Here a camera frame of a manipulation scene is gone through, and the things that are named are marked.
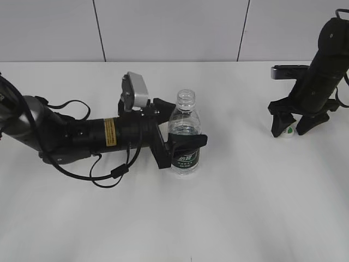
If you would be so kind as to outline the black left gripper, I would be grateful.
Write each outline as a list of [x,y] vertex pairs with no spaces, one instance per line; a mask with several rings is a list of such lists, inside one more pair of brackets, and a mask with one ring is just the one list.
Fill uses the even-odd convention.
[[118,103],[117,148],[124,150],[148,147],[159,169],[171,166],[171,155],[194,151],[207,144],[208,136],[179,135],[169,133],[168,143],[164,141],[159,126],[169,121],[176,104],[154,98],[139,110],[125,111],[122,101]]

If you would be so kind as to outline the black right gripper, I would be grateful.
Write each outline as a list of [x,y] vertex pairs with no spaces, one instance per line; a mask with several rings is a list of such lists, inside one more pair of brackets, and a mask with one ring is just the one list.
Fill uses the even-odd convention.
[[303,115],[296,126],[296,131],[299,135],[304,135],[329,120],[329,115],[325,112],[333,112],[337,109],[338,102],[335,99],[328,99],[321,107],[312,103],[301,105],[290,97],[272,101],[268,105],[268,111],[273,116],[272,135],[274,138],[279,137],[296,121],[292,114]]

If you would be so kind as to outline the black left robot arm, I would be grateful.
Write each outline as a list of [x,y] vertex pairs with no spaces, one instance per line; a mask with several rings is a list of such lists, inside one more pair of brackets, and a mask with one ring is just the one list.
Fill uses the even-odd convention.
[[76,119],[58,112],[45,98],[23,96],[1,78],[1,132],[36,150],[45,163],[70,164],[95,154],[149,147],[159,168],[175,157],[195,152],[207,136],[171,134],[159,129],[169,121],[175,105],[149,99],[142,75],[128,72],[122,79],[118,115]]

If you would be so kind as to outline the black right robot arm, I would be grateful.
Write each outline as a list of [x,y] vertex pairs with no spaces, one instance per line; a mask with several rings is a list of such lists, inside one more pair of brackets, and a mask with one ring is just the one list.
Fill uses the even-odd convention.
[[303,135],[327,121],[329,112],[348,106],[338,97],[338,84],[348,81],[348,20],[337,9],[321,29],[318,50],[310,65],[275,65],[271,68],[274,80],[294,79],[296,82],[287,97],[272,101],[268,111],[273,116],[271,132],[277,138],[296,122],[296,131]]

